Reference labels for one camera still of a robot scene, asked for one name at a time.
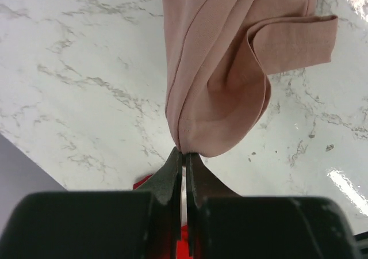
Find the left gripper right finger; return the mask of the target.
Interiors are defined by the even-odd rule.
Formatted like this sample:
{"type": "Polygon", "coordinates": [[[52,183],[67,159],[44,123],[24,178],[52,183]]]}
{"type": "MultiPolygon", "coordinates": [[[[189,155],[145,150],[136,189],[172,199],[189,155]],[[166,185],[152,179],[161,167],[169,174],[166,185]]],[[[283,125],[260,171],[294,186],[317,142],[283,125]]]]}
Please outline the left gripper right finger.
{"type": "Polygon", "coordinates": [[[185,155],[189,256],[194,257],[200,208],[208,198],[238,197],[203,163],[197,153],[185,155]]]}

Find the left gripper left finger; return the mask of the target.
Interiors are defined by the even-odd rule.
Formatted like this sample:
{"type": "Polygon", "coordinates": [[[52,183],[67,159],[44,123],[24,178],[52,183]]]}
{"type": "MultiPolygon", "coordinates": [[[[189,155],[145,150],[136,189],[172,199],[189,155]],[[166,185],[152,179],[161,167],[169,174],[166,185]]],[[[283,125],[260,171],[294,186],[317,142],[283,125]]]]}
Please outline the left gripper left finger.
{"type": "Polygon", "coordinates": [[[146,258],[176,258],[181,239],[183,155],[174,147],[164,165],[136,190],[149,192],[146,258]]]}

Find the pink t shirt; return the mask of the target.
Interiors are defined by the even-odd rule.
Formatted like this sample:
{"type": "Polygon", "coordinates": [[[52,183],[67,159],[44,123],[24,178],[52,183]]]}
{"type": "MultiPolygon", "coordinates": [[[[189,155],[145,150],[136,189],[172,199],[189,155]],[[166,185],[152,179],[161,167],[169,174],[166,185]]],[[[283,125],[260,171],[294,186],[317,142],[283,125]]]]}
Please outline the pink t shirt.
{"type": "Polygon", "coordinates": [[[328,63],[338,18],[317,0],[162,0],[165,114],[179,151],[216,157],[264,114],[269,76],[328,63]]]}

